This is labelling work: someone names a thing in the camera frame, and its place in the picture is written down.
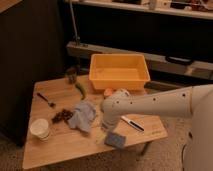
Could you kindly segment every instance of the green vegetable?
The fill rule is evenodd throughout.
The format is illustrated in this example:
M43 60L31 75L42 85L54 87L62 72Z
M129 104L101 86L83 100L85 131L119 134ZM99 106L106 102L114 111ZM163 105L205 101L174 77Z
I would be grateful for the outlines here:
M84 100L86 98L86 91L84 87L79 82L75 83L75 87L81 92L81 100Z

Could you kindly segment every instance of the paper cup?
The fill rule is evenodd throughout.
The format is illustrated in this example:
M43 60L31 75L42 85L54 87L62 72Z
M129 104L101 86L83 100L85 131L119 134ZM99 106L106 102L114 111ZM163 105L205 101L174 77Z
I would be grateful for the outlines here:
M46 119L37 119L30 126L30 132L41 140L46 140L49 137L49 123Z

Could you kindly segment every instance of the pen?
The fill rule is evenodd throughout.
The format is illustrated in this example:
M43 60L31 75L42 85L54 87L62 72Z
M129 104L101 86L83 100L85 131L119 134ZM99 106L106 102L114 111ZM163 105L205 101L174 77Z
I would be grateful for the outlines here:
M123 119L125 122L127 122L129 125L131 125L135 129L137 129L138 131L144 131L144 129L139 124L137 124L134 121L128 119L127 117L121 116L121 119Z

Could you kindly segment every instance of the blue sponge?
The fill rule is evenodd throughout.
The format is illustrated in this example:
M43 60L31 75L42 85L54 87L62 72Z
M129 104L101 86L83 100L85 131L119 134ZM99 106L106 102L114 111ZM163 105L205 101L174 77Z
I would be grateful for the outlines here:
M114 132L108 132L104 144L113 146L118 149L124 148L126 137Z

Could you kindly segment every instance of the speckled floor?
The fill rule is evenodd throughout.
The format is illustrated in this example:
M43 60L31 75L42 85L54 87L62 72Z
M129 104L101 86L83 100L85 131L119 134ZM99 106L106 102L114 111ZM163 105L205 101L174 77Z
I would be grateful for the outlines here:
M186 143L190 119L162 117L169 136L151 143L146 154L144 145L54 164L32 171L181 171L181 150ZM17 147L0 134L0 170L22 170L23 148Z

